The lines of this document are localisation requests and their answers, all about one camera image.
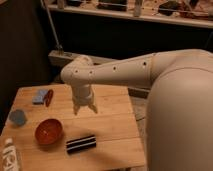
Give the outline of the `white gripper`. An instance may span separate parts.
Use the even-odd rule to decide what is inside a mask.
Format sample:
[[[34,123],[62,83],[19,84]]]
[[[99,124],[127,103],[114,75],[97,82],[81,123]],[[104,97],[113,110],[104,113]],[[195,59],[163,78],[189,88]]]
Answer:
[[[72,86],[72,99],[74,102],[73,111],[77,115],[80,106],[88,106],[94,112],[98,113],[97,106],[92,104],[94,102],[94,93],[90,85]]]

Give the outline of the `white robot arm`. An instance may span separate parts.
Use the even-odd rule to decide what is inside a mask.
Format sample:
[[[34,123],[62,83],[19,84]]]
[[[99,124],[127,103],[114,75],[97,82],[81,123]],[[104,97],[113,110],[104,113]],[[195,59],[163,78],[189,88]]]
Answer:
[[[95,65],[86,55],[63,67],[74,109],[94,104],[93,84],[150,90],[148,171],[213,171],[213,53],[185,49]]]

